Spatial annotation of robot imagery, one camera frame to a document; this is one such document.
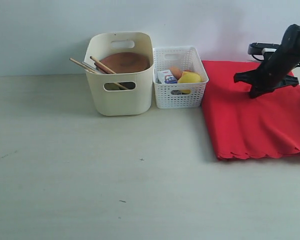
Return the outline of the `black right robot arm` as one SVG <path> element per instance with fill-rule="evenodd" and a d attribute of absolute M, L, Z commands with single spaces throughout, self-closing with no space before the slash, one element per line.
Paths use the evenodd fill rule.
<path fill-rule="evenodd" d="M 300 26 L 290 25 L 285 31 L 281 44 L 253 42 L 248 46 L 251 56 L 263 56 L 260 65 L 246 72 L 236 73 L 234 82 L 251 85 L 249 96 L 257 98 L 279 88 L 296 87 L 297 77 L 289 73 L 300 64 Z"/>

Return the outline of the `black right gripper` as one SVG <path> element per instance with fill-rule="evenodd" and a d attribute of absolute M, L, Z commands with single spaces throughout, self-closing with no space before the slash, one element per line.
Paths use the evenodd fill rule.
<path fill-rule="evenodd" d="M 288 86 L 296 87 L 299 84 L 297 77 L 289 73 L 300 63 L 300 55 L 284 52 L 277 49 L 255 69 L 246 72 L 235 73 L 235 83 L 243 82 L 251 85 L 248 96 L 251 99 L 264 94 L 272 93 L 279 88 Z"/>

